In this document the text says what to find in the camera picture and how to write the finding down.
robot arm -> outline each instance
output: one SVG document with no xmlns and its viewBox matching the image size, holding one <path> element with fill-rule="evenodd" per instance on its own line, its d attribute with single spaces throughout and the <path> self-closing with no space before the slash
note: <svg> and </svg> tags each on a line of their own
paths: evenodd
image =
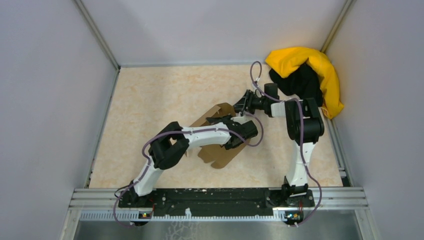
<svg viewBox="0 0 424 240">
<path fill-rule="evenodd" d="M 208 117 L 206 120 L 212 125 L 181 127 L 178 122 L 171 122 L 159 134 L 170 131 L 181 131 L 181 133 L 163 136 L 150 143 L 149 160 L 133 180 L 136 184 L 129 190 L 134 201 L 137 196 L 150 194 L 164 170 L 175 166 L 187 150 L 211 144 L 219 144 L 228 150 L 241 145 L 243 142 L 229 131 L 238 133 L 245 140 L 258 135 L 256 125 L 245 116 Z"/>
<path fill-rule="evenodd" d="M 279 100 L 278 86 L 275 83 L 264 85 L 264 91 L 275 100 Z M 247 111 L 251 114 L 255 110 L 263 110 L 269 117 L 285 117 L 287 132 L 293 140 L 293 155 L 290 168 L 284 177 L 282 185 L 282 198 L 286 202 L 290 197 L 306 196 L 308 194 L 308 175 L 301 157 L 300 146 L 300 121 L 303 121 L 303 156 L 306 165 L 309 166 L 312 151 L 320 136 L 324 134 L 324 123 L 321 118 L 317 103 L 313 98 L 301 100 L 302 115 L 295 101 L 275 101 L 266 96 L 257 96 L 253 91 L 247 90 L 244 96 L 234 105 L 236 113 Z"/>
</svg>

table surface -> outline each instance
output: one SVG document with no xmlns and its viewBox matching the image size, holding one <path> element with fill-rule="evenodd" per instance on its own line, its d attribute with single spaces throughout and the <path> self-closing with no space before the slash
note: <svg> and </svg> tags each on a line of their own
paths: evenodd
<svg viewBox="0 0 424 240">
<path fill-rule="evenodd" d="M 263 66 L 259 86 L 270 83 Z M 252 89 L 250 65 L 206 65 L 122 68 L 106 125 L 94 161 L 90 188 L 127 185 L 143 168 L 143 145 L 167 124 L 190 126 L 219 103 L 234 104 Z M 259 67 L 254 69 L 254 76 Z M 289 99 L 279 92 L 281 99 Z M 165 170 L 156 188 L 281 187 L 289 170 L 293 142 L 286 119 L 256 115 L 264 125 L 264 139 L 245 147 L 226 167 L 215 169 L 192 149 L 171 169 Z M 259 136 L 253 138 L 256 143 Z M 342 186 L 330 137 L 325 131 L 313 150 L 310 172 L 323 187 Z M 309 185 L 316 186 L 309 179 Z"/>
</svg>

white wall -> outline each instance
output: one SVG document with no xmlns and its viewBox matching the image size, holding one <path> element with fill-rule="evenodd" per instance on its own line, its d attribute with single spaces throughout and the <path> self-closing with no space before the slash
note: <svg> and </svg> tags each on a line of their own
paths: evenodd
<svg viewBox="0 0 424 240">
<path fill-rule="evenodd" d="M 55 240 L 115 70 L 71 0 L 3 0 L 0 33 L 0 239 Z"/>
<path fill-rule="evenodd" d="M 128 65 L 251 63 L 271 50 L 320 49 L 344 0 L 83 1 Z"/>
<path fill-rule="evenodd" d="M 424 1 L 357 1 L 329 48 L 352 175 L 384 240 L 422 239 Z"/>
</svg>

yellow cloth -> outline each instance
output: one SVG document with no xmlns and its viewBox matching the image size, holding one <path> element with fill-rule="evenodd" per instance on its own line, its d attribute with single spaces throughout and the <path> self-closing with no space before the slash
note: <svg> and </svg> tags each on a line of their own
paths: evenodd
<svg viewBox="0 0 424 240">
<path fill-rule="evenodd" d="M 272 51 L 265 62 L 282 78 L 287 78 L 306 62 L 318 74 L 324 115 L 332 119 L 342 111 L 344 105 L 340 102 L 339 78 L 324 53 L 307 47 L 290 47 Z"/>
</svg>

purple cable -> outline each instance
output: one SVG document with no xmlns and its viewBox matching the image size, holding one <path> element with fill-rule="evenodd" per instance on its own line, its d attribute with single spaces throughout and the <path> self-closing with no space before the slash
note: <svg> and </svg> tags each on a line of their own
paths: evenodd
<svg viewBox="0 0 424 240">
<path fill-rule="evenodd" d="M 134 187 L 136 184 L 138 184 L 143 178 L 144 178 L 144 176 L 146 175 L 146 173 L 147 173 L 147 170 L 149 169 L 149 167 L 150 167 L 150 164 L 151 164 L 151 159 L 150 159 L 150 157 L 145 153 L 145 151 L 146 151 L 146 148 L 147 148 L 147 146 L 149 146 L 153 141 L 155 141 L 155 140 L 157 140 L 157 139 L 159 139 L 159 138 L 162 138 L 162 137 L 164 137 L 164 136 L 168 136 L 168 135 L 173 135 L 173 134 L 197 134 L 197 133 L 204 133 L 204 132 L 210 132 L 210 131 L 222 131 L 222 132 L 228 132 L 228 133 L 230 133 L 230 134 L 233 134 L 233 135 L 235 135 L 236 137 L 238 137 L 240 140 L 242 140 L 243 141 L 243 143 L 245 143 L 247 146 L 250 146 L 250 147 L 256 147 L 256 146 L 258 146 L 261 142 L 262 142 L 262 139 L 264 139 L 264 126 L 262 125 L 262 122 L 259 120 L 259 118 L 257 118 L 256 116 L 254 116 L 253 114 L 251 114 L 251 113 L 249 113 L 249 112 L 245 112 L 245 114 L 246 115 L 248 115 L 248 116 L 251 116 L 251 117 L 253 117 L 253 118 L 255 118 L 256 119 L 256 121 L 259 123 L 259 125 L 260 125 L 260 130 L 261 130 L 261 133 L 260 133 L 260 139 L 259 139 L 259 141 L 257 142 L 257 143 L 255 143 L 255 144 L 250 144 L 250 143 L 248 143 L 240 134 L 238 134 L 237 132 L 235 132 L 235 131 L 233 131 L 233 130 L 230 130 L 230 129 L 226 129 L 226 128 L 218 128 L 218 129 L 216 129 L 216 128 L 207 128 L 207 129 L 199 129 L 199 130 L 194 130 L 193 132 L 191 132 L 191 131 L 167 131 L 167 132 L 162 132 L 162 133 L 159 133 L 158 135 L 156 135 L 156 136 L 154 136 L 152 139 L 150 139 L 150 140 L 148 140 L 145 144 L 144 144 L 144 146 L 143 146 L 143 148 L 141 149 L 141 154 L 147 159 L 147 167 L 144 169 L 144 171 L 141 173 L 141 176 L 136 180 L 136 181 L 134 181 L 131 185 L 129 185 L 128 187 L 126 187 L 125 188 L 125 190 L 123 190 L 123 191 L 121 191 L 121 193 L 120 193 L 120 195 L 119 195 L 119 197 L 116 199 L 116 201 L 115 201 L 115 203 L 114 203 L 114 205 L 113 205 L 113 218 L 115 219 L 115 221 L 118 223 L 118 224 L 120 224 L 121 226 L 123 226 L 123 227 L 125 227 L 125 228 L 132 228 L 133 226 L 128 226 L 128 225 L 125 225 L 125 224 L 123 224 L 122 222 L 120 222 L 119 220 L 118 220 L 118 218 L 117 218 L 117 214 L 116 214 L 116 210 L 117 210 L 117 206 L 118 206 L 118 202 L 119 202 L 119 200 L 122 198 L 122 196 L 124 195 L 124 193 L 126 193 L 128 190 L 130 190 L 132 187 Z"/>
<path fill-rule="evenodd" d="M 280 99 L 276 99 L 276 98 L 274 98 L 274 97 L 272 97 L 272 96 L 270 96 L 270 95 L 268 95 L 268 94 L 266 94 L 265 92 L 263 92 L 260 88 L 259 88 L 259 86 L 258 86 L 258 84 L 257 84 L 257 82 L 253 79 L 253 75 L 252 75 L 252 70 L 253 70 L 253 67 L 254 67 L 254 65 L 256 64 L 256 63 L 258 63 L 259 64 L 259 67 L 260 67 L 260 70 L 259 70 L 259 76 L 258 76 L 258 78 L 260 78 L 261 77 L 261 74 L 262 74 L 262 64 L 261 64 L 261 62 L 259 62 L 259 61 L 254 61 L 253 63 L 252 63 L 252 65 L 250 66 L 250 79 L 251 79 L 251 81 L 252 81 L 252 83 L 253 83 L 253 85 L 259 90 L 259 92 L 262 94 L 262 95 L 264 95 L 265 97 L 267 97 L 267 98 L 269 98 L 269 99 L 271 99 L 271 100 L 273 100 L 273 101 L 276 101 L 276 102 L 280 102 L 280 103 L 282 103 L 282 102 L 285 102 L 284 100 L 280 100 Z M 305 166 L 305 170 L 306 170 L 306 174 L 308 175 L 308 177 L 312 180 L 312 181 L 314 181 L 315 183 L 316 183 L 316 185 L 318 185 L 318 189 L 319 189 L 319 199 L 318 199 L 318 203 L 315 205 L 315 207 L 313 208 L 313 210 L 310 212 L 310 214 L 307 216 L 307 217 L 305 217 L 304 219 L 303 219 L 303 221 L 302 222 L 300 222 L 300 223 L 298 223 L 297 225 L 291 225 L 292 227 L 298 227 L 298 226 L 300 226 L 300 225 L 302 225 L 302 224 L 304 224 L 316 211 L 317 211 L 317 209 L 318 209 L 318 207 L 321 205 L 321 200 L 323 199 L 323 189 L 321 188 L 321 185 L 320 185 L 320 183 L 315 179 L 315 178 L 313 178 L 312 177 L 312 175 L 311 175 L 311 173 L 309 172 L 309 168 L 308 168 L 308 166 L 307 166 L 307 164 L 306 164 L 306 161 L 305 161 L 305 157 L 304 157 L 304 149 L 303 149 L 303 145 L 304 145 L 304 133 L 305 133 L 305 130 L 304 130 L 304 121 L 303 121 L 303 116 L 304 116 L 304 114 L 303 114 L 303 109 L 302 109 L 302 105 L 301 105 L 301 102 L 297 99 L 297 98 L 292 98 L 292 99 L 289 99 L 288 101 L 296 101 L 296 103 L 297 103 L 297 107 L 299 108 L 299 114 L 300 114 L 300 116 L 301 116 L 301 121 L 300 121 L 300 141 L 299 141 L 299 145 L 300 145 L 300 157 L 302 158 L 302 162 L 303 162 L 303 164 L 304 164 L 304 166 Z"/>
</svg>

